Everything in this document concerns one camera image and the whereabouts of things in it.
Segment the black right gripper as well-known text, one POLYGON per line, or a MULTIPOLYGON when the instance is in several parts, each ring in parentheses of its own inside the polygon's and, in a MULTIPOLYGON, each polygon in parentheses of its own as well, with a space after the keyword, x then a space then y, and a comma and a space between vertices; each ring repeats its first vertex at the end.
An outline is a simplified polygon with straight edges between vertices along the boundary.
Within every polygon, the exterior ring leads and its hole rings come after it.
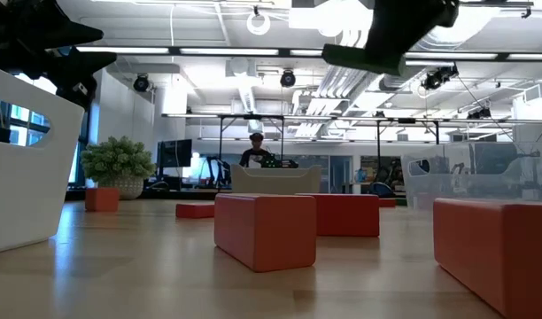
POLYGON ((434 26, 452 27, 460 0, 375 0, 365 61, 396 66, 404 54, 434 26))

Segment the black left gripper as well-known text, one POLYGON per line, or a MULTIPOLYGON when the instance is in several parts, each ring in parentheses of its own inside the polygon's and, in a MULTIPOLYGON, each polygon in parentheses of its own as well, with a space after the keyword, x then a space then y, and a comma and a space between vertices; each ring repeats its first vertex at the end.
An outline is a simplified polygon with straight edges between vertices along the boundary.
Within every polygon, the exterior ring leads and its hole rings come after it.
POLYGON ((92 74, 117 54, 75 46, 103 37, 102 30, 71 21, 57 0, 0 0, 0 69, 32 80, 44 77, 58 96, 84 109, 95 96, 92 74))

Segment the black overhead light bar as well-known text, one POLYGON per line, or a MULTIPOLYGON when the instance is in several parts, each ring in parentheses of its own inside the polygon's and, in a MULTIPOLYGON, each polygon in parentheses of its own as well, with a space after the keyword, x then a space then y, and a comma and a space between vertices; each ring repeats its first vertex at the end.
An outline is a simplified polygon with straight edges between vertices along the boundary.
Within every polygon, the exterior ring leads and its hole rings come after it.
MULTIPOLYGON (((265 58, 321 58, 322 49, 248 48, 248 47, 177 47, 177 46, 85 46, 81 52, 113 52, 128 56, 207 56, 207 57, 265 57, 265 58)), ((410 51, 407 60, 440 60, 499 63, 542 62, 542 52, 489 51, 410 51)))

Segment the green plant in white pot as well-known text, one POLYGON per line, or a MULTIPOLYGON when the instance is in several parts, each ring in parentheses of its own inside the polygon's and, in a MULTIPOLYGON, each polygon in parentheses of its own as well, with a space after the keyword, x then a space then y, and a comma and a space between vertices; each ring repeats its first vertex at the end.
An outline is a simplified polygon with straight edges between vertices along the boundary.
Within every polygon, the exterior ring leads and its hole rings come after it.
POLYGON ((144 181, 156 170, 151 152, 127 136, 110 136, 105 142, 89 145, 81 153, 81 165, 87 179, 100 188, 117 189, 122 200, 138 198, 144 181))

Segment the black monitor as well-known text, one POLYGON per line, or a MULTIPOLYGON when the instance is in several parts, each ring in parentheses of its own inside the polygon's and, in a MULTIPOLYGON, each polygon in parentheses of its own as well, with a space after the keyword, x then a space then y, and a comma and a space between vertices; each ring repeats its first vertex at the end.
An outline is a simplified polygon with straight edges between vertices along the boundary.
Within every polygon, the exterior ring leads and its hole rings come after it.
POLYGON ((192 158, 192 140, 173 140, 158 143, 159 167, 189 167, 192 158))

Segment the white plastic bin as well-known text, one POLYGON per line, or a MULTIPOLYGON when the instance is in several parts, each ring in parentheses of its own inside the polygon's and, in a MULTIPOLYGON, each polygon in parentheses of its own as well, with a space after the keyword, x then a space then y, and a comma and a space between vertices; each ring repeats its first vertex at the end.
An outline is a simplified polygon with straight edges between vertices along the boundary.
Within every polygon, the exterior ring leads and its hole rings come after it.
POLYGON ((0 100, 50 121, 50 130, 32 146, 0 142, 2 252, 57 233, 84 110, 2 70, 0 100))

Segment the small orange cube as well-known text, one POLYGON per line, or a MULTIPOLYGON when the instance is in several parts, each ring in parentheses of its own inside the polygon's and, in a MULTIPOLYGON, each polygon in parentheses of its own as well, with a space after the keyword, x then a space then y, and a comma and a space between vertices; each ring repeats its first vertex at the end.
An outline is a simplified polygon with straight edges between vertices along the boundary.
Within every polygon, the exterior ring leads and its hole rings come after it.
POLYGON ((117 188, 89 188, 85 191, 87 212, 116 212, 120 193, 117 188))

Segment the blue chair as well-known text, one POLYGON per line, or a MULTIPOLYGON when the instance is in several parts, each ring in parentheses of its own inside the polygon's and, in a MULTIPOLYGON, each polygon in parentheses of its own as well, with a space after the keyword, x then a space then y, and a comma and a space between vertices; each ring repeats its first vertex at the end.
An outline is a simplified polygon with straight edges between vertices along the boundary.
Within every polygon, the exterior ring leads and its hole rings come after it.
POLYGON ((392 188, 381 182, 371 183, 369 186, 369 193, 378 196, 379 198, 394 198, 395 193, 392 188))

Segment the clear plastic bin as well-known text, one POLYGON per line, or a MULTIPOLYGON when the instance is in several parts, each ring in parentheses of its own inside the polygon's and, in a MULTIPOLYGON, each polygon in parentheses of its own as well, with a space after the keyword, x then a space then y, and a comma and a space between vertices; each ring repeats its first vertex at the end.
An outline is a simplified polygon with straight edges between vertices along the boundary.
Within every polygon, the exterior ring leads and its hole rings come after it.
POLYGON ((401 167, 417 210, 437 198, 542 201, 542 142, 439 144, 402 155, 401 167))

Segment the person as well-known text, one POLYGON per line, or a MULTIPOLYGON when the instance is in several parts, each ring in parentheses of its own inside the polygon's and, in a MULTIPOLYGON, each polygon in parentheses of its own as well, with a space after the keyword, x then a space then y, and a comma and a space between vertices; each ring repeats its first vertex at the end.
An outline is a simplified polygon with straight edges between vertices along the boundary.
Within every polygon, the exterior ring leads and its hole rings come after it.
POLYGON ((270 153, 262 148, 264 136, 260 133, 250 135, 252 147, 243 152, 239 165, 241 167, 249 167, 251 162, 260 163, 270 153))

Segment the grey plastic bin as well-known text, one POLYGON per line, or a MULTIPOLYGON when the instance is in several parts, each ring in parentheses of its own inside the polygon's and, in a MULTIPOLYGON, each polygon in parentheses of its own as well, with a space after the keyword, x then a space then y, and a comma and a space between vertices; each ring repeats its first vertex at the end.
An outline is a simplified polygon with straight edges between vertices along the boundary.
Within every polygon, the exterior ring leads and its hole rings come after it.
POLYGON ((319 193, 321 166, 310 168, 230 168, 234 193, 295 195, 319 193))

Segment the orange rectangular block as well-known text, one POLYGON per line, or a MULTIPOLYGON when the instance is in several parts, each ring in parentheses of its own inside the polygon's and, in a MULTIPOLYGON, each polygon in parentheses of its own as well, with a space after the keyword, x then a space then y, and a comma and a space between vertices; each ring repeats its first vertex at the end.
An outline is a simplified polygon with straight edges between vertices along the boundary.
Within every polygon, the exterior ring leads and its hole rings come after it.
POLYGON ((438 198, 438 265, 506 319, 542 319, 542 202, 438 198))
POLYGON ((316 259, 316 201, 310 196, 220 194, 214 243, 254 272, 311 267, 316 259))

